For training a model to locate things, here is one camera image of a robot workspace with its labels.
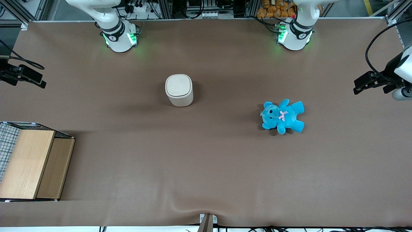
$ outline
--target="white plastic bin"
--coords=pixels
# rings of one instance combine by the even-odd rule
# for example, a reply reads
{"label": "white plastic bin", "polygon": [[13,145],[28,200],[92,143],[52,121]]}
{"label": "white plastic bin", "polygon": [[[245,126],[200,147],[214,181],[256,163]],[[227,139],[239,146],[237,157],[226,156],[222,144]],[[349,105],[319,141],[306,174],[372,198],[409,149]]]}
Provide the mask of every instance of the white plastic bin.
{"label": "white plastic bin", "polygon": [[193,84],[188,75],[175,74],[167,78],[166,95],[177,107],[186,107],[193,101]]}

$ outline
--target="wooden board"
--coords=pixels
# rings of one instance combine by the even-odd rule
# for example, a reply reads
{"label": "wooden board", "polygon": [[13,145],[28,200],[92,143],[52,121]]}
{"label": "wooden board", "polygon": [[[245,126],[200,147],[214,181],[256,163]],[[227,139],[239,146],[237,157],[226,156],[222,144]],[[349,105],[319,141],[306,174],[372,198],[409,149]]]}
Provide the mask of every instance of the wooden board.
{"label": "wooden board", "polygon": [[54,139],[37,198],[60,198],[74,144],[75,139]]}
{"label": "wooden board", "polygon": [[55,132],[22,130],[3,180],[0,198],[34,199],[40,185]]}

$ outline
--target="green led light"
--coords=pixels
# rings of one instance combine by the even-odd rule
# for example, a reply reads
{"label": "green led light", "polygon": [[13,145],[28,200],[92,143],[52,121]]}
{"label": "green led light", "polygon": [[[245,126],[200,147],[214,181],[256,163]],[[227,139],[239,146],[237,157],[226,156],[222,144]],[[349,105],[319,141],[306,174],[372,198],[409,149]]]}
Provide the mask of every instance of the green led light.
{"label": "green led light", "polygon": [[109,46],[109,41],[107,41],[106,35],[105,35],[105,34],[103,34],[103,37],[104,37],[104,39],[106,40],[106,44],[107,44],[107,46]]}
{"label": "green led light", "polygon": [[129,38],[132,44],[136,44],[136,36],[134,34],[127,33],[127,37]]}
{"label": "green led light", "polygon": [[283,43],[285,41],[286,36],[288,35],[288,31],[285,29],[280,35],[279,35],[279,43]]}
{"label": "green led light", "polygon": [[306,40],[306,43],[309,43],[311,35],[312,35],[312,32],[310,32],[310,34],[308,35],[308,40]]}

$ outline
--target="teddy bear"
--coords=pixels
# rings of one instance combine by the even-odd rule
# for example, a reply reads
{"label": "teddy bear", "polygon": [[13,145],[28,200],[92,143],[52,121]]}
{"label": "teddy bear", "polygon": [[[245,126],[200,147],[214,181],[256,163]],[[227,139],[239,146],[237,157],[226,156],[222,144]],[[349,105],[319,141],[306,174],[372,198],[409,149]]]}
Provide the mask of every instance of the teddy bear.
{"label": "teddy bear", "polygon": [[261,112],[263,124],[262,127],[266,130],[277,128],[278,133],[283,135],[286,129],[291,129],[301,133],[305,123],[296,119],[298,114],[305,111],[302,102],[296,102],[288,106],[289,99],[283,100],[279,107],[272,102],[265,102],[265,109]]}

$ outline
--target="wire mesh basket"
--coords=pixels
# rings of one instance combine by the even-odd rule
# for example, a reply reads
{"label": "wire mesh basket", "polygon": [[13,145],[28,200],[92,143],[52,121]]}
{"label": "wire mesh basket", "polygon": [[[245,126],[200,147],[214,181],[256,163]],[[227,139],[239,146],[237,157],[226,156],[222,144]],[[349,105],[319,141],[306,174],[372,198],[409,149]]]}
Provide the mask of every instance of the wire mesh basket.
{"label": "wire mesh basket", "polygon": [[[53,130],[38,123],[0,122],[0,182],[4,177],[7,165],[16,146],[21,130]],[[56,131],[55,138],[73,139],[74,137]]]}
{"label": "wire mesh basket", "polygon": [[5,123],[0,124],[0,182],[12,156],[20,130]]}

